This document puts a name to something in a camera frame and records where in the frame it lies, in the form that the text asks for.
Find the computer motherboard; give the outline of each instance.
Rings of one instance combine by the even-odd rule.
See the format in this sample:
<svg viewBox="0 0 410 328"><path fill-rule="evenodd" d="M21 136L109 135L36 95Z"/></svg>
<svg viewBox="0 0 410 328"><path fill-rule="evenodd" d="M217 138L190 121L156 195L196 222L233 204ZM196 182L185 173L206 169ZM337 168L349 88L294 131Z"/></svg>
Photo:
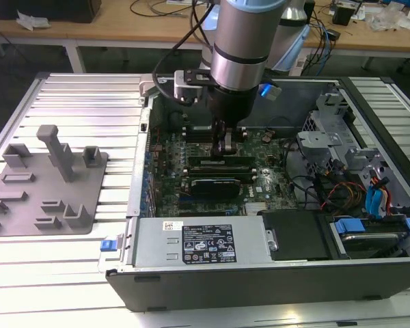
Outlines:
<svg viewBox="0 0 410 328"><path fill-rule="evenodd" d="M211 142L192 142L194 140L186 137L186 133L153 132L150 149L154 157L152 170L156 216L256 215L261 210L296 208L297 199L293 190L288 188L282 167L282 145L285 139L274 139L264 129L243 132L243 142L237 143L237 153L231 157L237 157L235 161L250 162L249 172L239 174L242 176L239 179L237 174L233 176L222 171L216 180L205 179L207 173L201 179L194 180L191 177L194 162L202 163L206 159L207 163L215 164L210 157ZM209 140L200 139L196 138L196 141ZM236 169L243 167L246 166L238 165ZM210 183L217 180L225 184L236 183L235 191L238 194L227 199L208 194L206 197L202 194L199 197L192 195L191 186L196 182Z"/></svg>

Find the power supply label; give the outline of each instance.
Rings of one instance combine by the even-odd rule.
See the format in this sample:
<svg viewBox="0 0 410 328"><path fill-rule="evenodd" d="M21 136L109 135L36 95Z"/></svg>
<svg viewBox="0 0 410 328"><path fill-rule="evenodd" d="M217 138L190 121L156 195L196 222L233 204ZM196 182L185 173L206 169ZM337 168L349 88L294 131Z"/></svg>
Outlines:
<svg viewBox="0 0 410 328"><path fill-rule="evenodd" d="M182 261L185 264L237 262L232 225L184 225Z"/></svg>

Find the aluminum extrusion table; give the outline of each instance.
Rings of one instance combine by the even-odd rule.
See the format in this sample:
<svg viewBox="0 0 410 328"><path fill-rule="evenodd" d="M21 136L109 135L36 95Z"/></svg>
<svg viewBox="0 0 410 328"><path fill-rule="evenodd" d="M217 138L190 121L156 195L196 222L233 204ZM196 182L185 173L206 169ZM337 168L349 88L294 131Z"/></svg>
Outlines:
<svg viewBox="0 0 410 328"><path fill-rule="evenodd" d="M99 272L98 260L100 241L124 232L141 106L139 78L52 74L36 79L0 134L0 172L1 153L10 142L46 151L34 137L40 124L58 125L59 137L72 149L94 144L109 153L90 234L0 238L0 327L337 327L344 320L358 327L410 327L410 289L380 301L129 312ZM353 81L410 156L410 101L380 79ZM113 264L119 254L109 256Z"/></svg>

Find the white paper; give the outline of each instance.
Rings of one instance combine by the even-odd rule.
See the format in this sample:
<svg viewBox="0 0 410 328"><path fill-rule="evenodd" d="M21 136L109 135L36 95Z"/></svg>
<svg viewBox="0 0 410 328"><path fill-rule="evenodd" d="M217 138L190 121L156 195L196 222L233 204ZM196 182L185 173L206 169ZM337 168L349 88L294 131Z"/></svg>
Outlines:
<svg viewBox="0 0 410 328"><path fill-rule="evenodd" d="M39 29L48 29L51 27L49 20L44 17L32 17L28 15L21 14L19 11L18 12L18 17L16 19L16 22L23 26L25 29L28 29L30 31L33 31L33 28L39 28Z"/></svg>

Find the electronic equipment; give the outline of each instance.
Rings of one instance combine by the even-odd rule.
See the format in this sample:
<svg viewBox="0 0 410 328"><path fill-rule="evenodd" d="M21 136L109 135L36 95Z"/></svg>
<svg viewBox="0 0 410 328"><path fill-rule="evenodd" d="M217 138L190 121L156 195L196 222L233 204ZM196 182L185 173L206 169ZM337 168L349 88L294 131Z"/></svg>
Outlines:
<svg viewBox="0 0 410 328"><path fill-rule="evenodd" d="M365 100L385 95L349 78L274 83L281 96L258 94L232 132L234 154L211 156L206 97L180 107L142 76L128 222L99 264L128 309L373 300L410 287L410 162ZM103 260L118 250L120 262Z"/></svg>
<svg viewBox="0 0 410 328"><path fill-rule="evenodd" d="M91 23L101 4L101 0L0 0L0 19L16 19L18 10L51 21Z"/></svg>
<svg viewBox="0 0 410 328"><path fill-rule="evenodd" d="M334 10L333 24L348 26L354 13L355 6L348 3L337 4Z"/></svg>

